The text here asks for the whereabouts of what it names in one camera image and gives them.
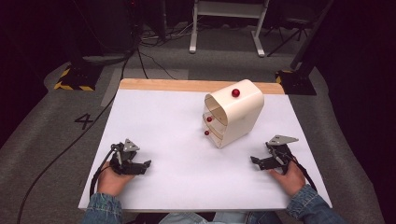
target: white stand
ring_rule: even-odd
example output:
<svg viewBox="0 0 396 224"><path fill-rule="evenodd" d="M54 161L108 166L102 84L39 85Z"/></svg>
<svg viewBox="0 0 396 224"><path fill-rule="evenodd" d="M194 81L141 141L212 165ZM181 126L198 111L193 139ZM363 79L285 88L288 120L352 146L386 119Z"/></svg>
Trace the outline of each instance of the white stand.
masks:
<svg viewBox="0 0 396 224"><path fill-rule="evenodd" d="M237 4L237 3L223 3L223 2L206 2L195 0L193 26L190 42L190 53L195 53L197 45L197 22L198 15L206 16L222 16L222 17L240 17L259 19L256 31L252 31L253 41L260 57L264 56L262 43L259 39L260 30L262 29L262 22L265 18L265 13L268 8L269 0L265 0L261 4Z"/></svg>

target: table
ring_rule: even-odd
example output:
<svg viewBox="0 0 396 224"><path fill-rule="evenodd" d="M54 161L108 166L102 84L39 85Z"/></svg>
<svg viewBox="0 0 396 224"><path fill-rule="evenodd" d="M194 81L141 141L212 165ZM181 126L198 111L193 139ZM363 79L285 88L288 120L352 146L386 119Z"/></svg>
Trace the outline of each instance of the table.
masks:
<svg viewBox="0 0 396 224"><path fill-rule="evenodd" d="M206 15L259 19L256 31L252 31L251 34L257 53L260 57L264 57L264 50L262 49L262 43L260 42L259 34L260 30L262 29L262 22L265 18L268 3L269 0L264 0L263 4L242 4L195 0L190 53L195 53L196 51L198 15Z"/></svg>
<svg viewBox="0 0 396 224"><path fill-rule="evenodd" d="M111 109L78 208L89 202L91 179L111 144L130 138L141 150L135 162L152 160L120 195L132 212L255 211L284 209L290 198L250 161L270 157L264 147L275 134L297 137L291 152L331 204L289 97L278 84L256 83L264 108L253 130L218 149L201 127L205 95L232 82L124 79Z"/></svg>

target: dark background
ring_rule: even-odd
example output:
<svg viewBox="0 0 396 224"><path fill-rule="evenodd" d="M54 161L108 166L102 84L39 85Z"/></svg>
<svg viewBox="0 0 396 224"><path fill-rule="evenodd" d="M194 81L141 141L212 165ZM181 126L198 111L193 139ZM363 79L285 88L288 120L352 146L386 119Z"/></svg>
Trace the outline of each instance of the dark background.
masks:
<svg viewBox="0 0 396 224"><path fill-rule="evenodd" d="M3 103L0 146L47 93L43 80L50 71L70 61L71 54L103 53L87 26L87 23L91 27L97 26L90 11L94 7L91 1L76 1L87 21L83 20L73 1L53 2L56 4L8 0L0 7L0 48L3 54L0 62ZM165 3L169 26L191 20L192 0L166 0ZM153 10L154 14L140 13L160 34L161 25L155 27L158 25L155 21L161 18L158 15L161 1L151 0L146 4L142 8L157 8ZM334 1L303 57L303 64L316 66L325 78L339 125L372 180L388 223L396 220L391 211L396 201L393 159L396 153L391 145L396 139L394 8L394 1ZM118 15L112 20L125 22L125 14ZM127 40L129 36L119 38Z"/></svg>

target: red knob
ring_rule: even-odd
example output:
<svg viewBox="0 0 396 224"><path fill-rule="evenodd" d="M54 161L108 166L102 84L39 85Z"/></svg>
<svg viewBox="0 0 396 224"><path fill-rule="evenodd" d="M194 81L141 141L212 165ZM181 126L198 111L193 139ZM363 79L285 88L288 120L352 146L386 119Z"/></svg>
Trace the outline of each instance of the red knob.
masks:
<svg viewBox="0 0 396 224"><path fill-rule="evenodd" d="M231 92L231 95L233 97L238 97L241 94L241 92L238 89L233 89L233 91Z"/></svg>

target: yellow and black tape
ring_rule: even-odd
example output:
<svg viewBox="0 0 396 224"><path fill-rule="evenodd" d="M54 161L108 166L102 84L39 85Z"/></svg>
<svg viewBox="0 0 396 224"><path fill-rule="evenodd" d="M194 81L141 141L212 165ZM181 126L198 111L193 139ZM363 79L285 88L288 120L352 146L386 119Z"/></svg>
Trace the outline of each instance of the yellow and black tape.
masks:
<svg viewBox="0 0 396 224"><path fill-rule="evenodd" d="M58 82L55 84L54 89L62 89L68 91L94 91L96 81L102 71L101 68L100 71L98 70L98 68L94 69L95 71L92 71L92 69L75 70L72 68L71 64L67 65L67 67L62 72Z"/></svg>
<svg viewBox="0 0 396 224"><path fill-rule="evenodd" d="M280 73L282 73L282 74L285 74L285 73L292 74L292 73L294 73L294 71L280 70L280 71L275 72L275 78L276 78L276 83L277 84L282 84L282 78L280 76Z"/></svg>

